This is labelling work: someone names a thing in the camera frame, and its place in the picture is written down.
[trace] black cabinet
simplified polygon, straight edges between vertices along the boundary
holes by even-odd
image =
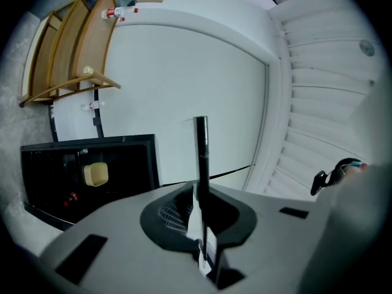
[[[108,166],[108,182],[85,184],[84,167]],[[93,138],[21,147],[26,210],[65,229],[113,200],[159,187],[154,135]]]

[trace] beige container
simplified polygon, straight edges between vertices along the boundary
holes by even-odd
[[[109,180],[108,165],[105,162],[85,166],[84,173],[88,186],[101,186]]]

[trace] white curved wall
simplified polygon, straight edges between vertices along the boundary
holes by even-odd
[[[386,66],[377,37],[350,0],[289,0],[269,12],[280,22],[290,70],[290,102],[280,147],[252,170],[249,192],[312,200],[314,175],[345,157],[366,162],[349,117]],[[366,39],[375,55],[366,56]]]
[[[253,56],[186,29],[128,25],[114,30],[105,74],[122,88],[99,93],[104,136],[155,134],[161,184],[197,179],[194,116],[208,116],[211,176],[251,164],[265,92]]]
[[[272,0],[164,0],[162,6],[222,23],[276,52],[271,19],[266,12],[275,6]]]
[[[263,110],[266,121],[263,123],[262,148],[267,149],[264,158],[268,160],[268,150],[276,139],[274,132],[281,113],[282,89],[281,62],[277,56],[273,22],[265,9],[255,4],[243,0],[219,1],[226,7],[214,9],[214,0],[206,0],[204,7],[200,7],[199,0],[183,0],[178,6],[170,5],[166,0],[161,4],[139,3],[138,13],[127,16],[125,21],[117,23],[117,27],[162,25],[184,28],[227,42],[265,63],[268,66],[268,89]]]

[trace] red label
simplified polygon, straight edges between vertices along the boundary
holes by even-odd
[[[106,15],[107,17],[113,17],[115,15],[115,8],[108,9]]]

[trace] white bottle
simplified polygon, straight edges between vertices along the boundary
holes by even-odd
[[[101,15],[103,19],[120,17],[120,21],[124,21],[130,14],[135,14],[139,11],[136,7],[114,7],[103,10]]]
[[[86,105],[86,104],[80,105],[80,108],[83,111],[88,111],[88,110],[98,109],[100,105],[105,105],[105,102],[104,101],[99,102],[96,100],[96,101],[91,102],[88,105]]]

